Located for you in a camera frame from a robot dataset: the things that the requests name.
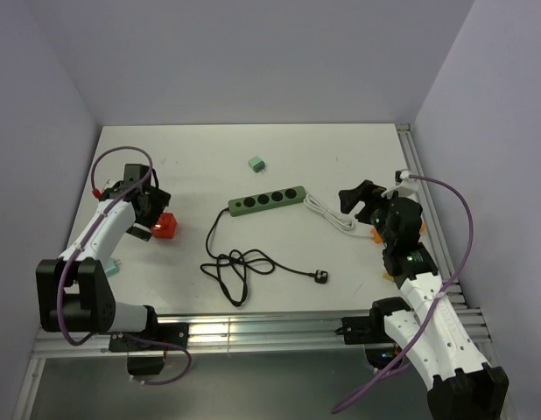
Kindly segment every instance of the metal frame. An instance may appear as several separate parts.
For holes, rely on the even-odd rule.
[[[409,124],[398,124],[397,133],[404,157],[412,172],[423,174],[417,151],[412,141]],[[444,278],[449,277],[453,264],[441,231],[432,196],[426,183],[418,190],[418,202],[424,208],[426,230],[434,259]],[[495,353],[487,326],[479,309],[468,309],[459,283],[449,290],[451,300],[461,322],[471,339],[490,361]],[[291,352],[307,350],[332,350],[348,348],[343,338],[334,335],[341,326],[341,319],[348,316],[365,316],[368,311],[324,311],[303,313],[230,314],[218,316],[161,316],[162,323],[189,323],[187,349],[193,354]],[[390,347],[377,343],[366,348]],[[126,357],[129,353],[109,353],[109,337],[97,336],[85,345],[68,345],[59,333],[40,331],[32,350],[24,385],[18,398],[14,419],[29,419],[39,387],[40,376],[47,359],[81,357]],[[516,420],[510,402],[507,402],[501,420]]]

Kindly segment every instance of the orange part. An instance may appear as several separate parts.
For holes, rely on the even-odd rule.
[[[158,239],[173,239],[176,230],[177,219],[173,213],[162,213],[156,224],[150,229],[152,236]]]

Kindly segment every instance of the green power strip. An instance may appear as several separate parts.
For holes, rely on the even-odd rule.
[[[303,186],[294,186],[284,190],[265,192],[263,194],[251,195],[240,199],[228,201],[229,214],[233,217],[242,216],[272,208],[288,206],[304,201],[306,189]]]

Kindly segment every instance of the white table surface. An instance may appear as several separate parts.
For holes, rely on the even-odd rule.
[[[364,179],[392,186],[395,170],[405,167],[392,124],[105,127],[95,156],[120,145],[151,154],[160,187],[172,195],[166,211],[175,214],[179,227],[171,241],[122,238],[113,254],[122,267],[109,278],[117,301],[152,305],[164,314],[245,314],[361,310],[397,295],[395,285],[382,278],[381,246],[338,232],[303,204],[235,218],[224,215],[212,250],[227,254],[234,248],[259,248],[294,269],[327,270],[327,284],[281,269],[269,276],[249,273],[249,298],[236,309],[218,283],[199,269],[211,262],[205,238],[230,199],[302,185],[337,210],[340,189],[354,188]],[[266,162],[265,171],[254,173],[248,167],[255,155]],[[97,185],[121,179],[127,163],[143,162],[132,151],[109,155],[97,169]],[[96,205],[88,179],[71,240]],[[369,227],[359,224],[358,231],[368,233]],[[224,278],[239,299],[239,278],[231,269],[225,269]]]

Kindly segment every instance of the wire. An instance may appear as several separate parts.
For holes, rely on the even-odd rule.
[[[282,270],[290,271],[291,273],[299,274],[301,276],[308,276],[311,278],[316,277],[316,273],[306,273],[304,271],[298,271],[297,269],[290,269],[280,264],[279,262],[273,260],[260,249],[250,249],[249,251],[246,251],[246,252],[242,252],[239,249],[232,249],[231,251],[229,251],[227,255],[226,254],[214,255],[210,251],[210,237],[212,236],[212,233],[216,230],[216,226],[218,225],[218,222],[220,221],[220,218],[222,217],[222,215],[228,212],[229,212],[229,209],[226,207],[218,213],[218,217],[216,217],[216,220],[214,221],[214,225],[212,225],[212,227],[208,231],[207,240],[205,242],[205,248],[207,250],[208,256],[216,260],[216,262],[207,262],[207,263],[201,264],[200,270],[204,274],[206,274],[209,277],[212,277],[214,280],[218,282],[222,293],[233,306],[239,307],[243,305],[243,303],[247,300],[247,296],[249,294],[249,286],[247,285],[247,273],[248,273],[247,270],[255,271],[257,274],[267,276],[271,274],[272,272],[274,272],[274,270],[276,270],[277,267],[280,267]],[[260,257],[248,260],[247,257],[252,254],[259,254]],[[255,267],[256,263],[268,263],[270,267],[267,270],[258,269],[257,267]],[[236,267],[237,265],[241,267],[242,271],[240,271]],[[240,278],[240,280],[242,281],[243,287],[242,287],[242,296],[240,300],[234,300],[231,297],[231,295],[229,294],[228,287],[222,281],[221,269],[223,267],[231,267],[235,271],[237,276]],[[216,274],[213,274],[210,271],[208,271],[207,269],[209,268],[210,269],[216,268]]]
[[[371,234],[355,234],[354,232],[352,232],[356,228],[356,222],[352,217],[342,213],[334,212],[325,204],[323,204],[322,201],[320,201],[316,197],[313,197],[311,194],[306,195],[306,197],[304,198],[304,204],[312,212],[323,216],[327,221],[329,221],[329,223],[331,223],[345,235],[369,239],[373,237]]]
[[[469,224],[469,237],[467,240],[467,248],[465,249],[465,254],[461,258],[460,264],[455,270],[455,272],[442,284],[441,289],[439,292],[443,293],[446,291],[452,283],[455,281],[455,279],[461,274],[463,271],[463,268],[465,267],[465,264],[467,262],[467,259],[469,258],[469,254],[471,253],[471,248],[473,247],[473,235],[474,235],[474,228],[473,228],[473,215],[471,214],[471,209],[469,208],[469,204],[465,200],[465,197],[461,195],[459,191],[457,191],[455,188],[453,188],[451,185],[437,180],[435,178],[430,177],[423,177],[420,175],[410,175],[411,179],[418,179],[421,181],[427,181],[432,182],[433,184],[437,184],[439,186],[444,186],[448,190],[450,190],[452,193],[454,193],[461,201],[461,204],[465,208],[465,212],[467,213],[467,220]],[[432,301],[432,306],[426,313],[425,319],[418,329],[416,335],[412,338],[412,340],[407,344],[404,349],[399,353],[399,355],[393,359],[386,367],[385,369],[382,369],[374,378],[369,381],[368,383],[362,385],[361,387],[355,389],[353,392],[351,392],[349,395],[347,395],[344,399],[342,399],[337,405],[335,405],[331,411],[332,414],[340,413],[341,411],[347,409],[352,404],[354,404],[356,401],[358,401],[360,398],[362,398],[370,389],[372,389],[378,382],[382,381],[383,379],[386,379],[387,377],[396,375],[401,371],[401,369],[406,367],[401,367],[398,369],[398,371],[395,371],[395,373],[391,373],[391,369],[395,367],[402,359],[406,356],[406,354],[409,353],[409,351],[412,349],[412,347],[417,343],[417,341],[420,339],[422,334],[424,334],[426,327],[430,323],[430,320],[432,319],[432,316],[434,315],[434,311],[436,310],[436,306],[438,305],[438,302],[440,300],[440,297],[436,297]]]
[[[136,378],[135,376],[132,377],[132,379],[134,379],[135,381],[137,382],[140,382],[142,383],[143,385],[167,385],[168,383],[173,383],[173,382],[176,382],[178,381],[179,379],[181,379],[183,376],[186,375],[186,373],[189,371],[189,369],[191,368],[191,365],[193,364],[193,356],[188,352],[188,350],[182,346],[178,346],[177,344],[172,344],[172,343],[162,343],[161,341],[152,341],[150,339],[141,339],[140,337],[135,337],[134,335],[130,335],[126,332],[123,332],[123,336],[125,339],[127,340],[130,340],[130,341],[134,341],[138,344],[145,344],[145,345],[148,345],[148,346],[156,346],[156,347],[163,347],[165,349],[171,349],[171,350],[179,350],[180,352],[183,352],[186,356],[186,365],[185,367],[183,368],[183,370],[173,376],[173,378],[170,378],[170,379],[165,379],[163,381],[145,381],[145,380],[140,380],[139,378]]]
[[[78,244],[78,246],[76,247],[76,249],[74,250],[74,252],[68,257],[68,260],[67,262],[64,264],[64,268],[62,269],[62,272],[60,273],[60,280],[59,280],[59,288],[57,289],[57,319],[59,321],[59,329],[60,329],[60,332],[62,333],[62,336],[65,338],[65,340],[71,344],[72,346],[81,346],[82,344],[84,344],[86,341],[88,341],[94,334],[91,332],[90,334],[88,334],[86,337],[84,337],[83,339],[79,340],[79,341],[76,341],[75,339],[73,339],[71,336],[70,336],[70,333],[67,329],[67,324],[65,322],[65,319],[64,319],[64,313],[62,311],[62,304],[63,304],[63,299],[64,299],[64,285],[67,281],[67,275],[68,275],[68,271],[70,270],[70,266],[73,264],[73,262],[76,260],[76,258],[78,257],[78,255],[80,254],[81,251],[83,251],[83,249],[86,247],[86,245],[88,244],[88,241],[91,239],[91,237],[93,236],[95,230],[99,227],[99,225],[101,225],[103,219],[105,219],[107,217],[107,215],[109,214],[109,212],[111,211],[111,209],[119,202],[121,201],[128,193],[138,189],[139,186],[141,186],[149,177],[150,175],[152,174],[152,170],[153,170],[153,162],[151,160],[151,157],[148,153],[146,153],[145,150],[143,149],[140,149],[139,147],[135,147],[135,146],[118,146],[118,147],[115,147],[113,149],[109,149],[105,152],[103,152],[95,161],[94,163],[92,164],[92,168],[91,168],[91,185],[92,185],[92,189],[95,189],[95,168],[97,167],[97,164],[100,163],[100,161],[105,158],[108,154],[110,153],[113,153],[115,151],[123,151],[123,150],[130,150],[130,151],[139,151],[140,153],[142,153],[143,155],[146,156],[146,158],[148,159],[148,164],[149,164],[149,168],[148,168],[148,171],[145,173],[145,175],[139,179],[135,184],[133,184],[128,190],[126,190],[125,192],[123,192],[121,195],[119,195],[117,198],[113,199],[113,201],[111,201],[106,207],[105,207],[105,210],[103,211],[103,213],[99,214],[97,216],[97,219],[95,219],[94,223],[92,224],[92,226],[90,227],[90,229],[86,232],[86,234],[84,235],[84,237],[82,238],[80,244]]]

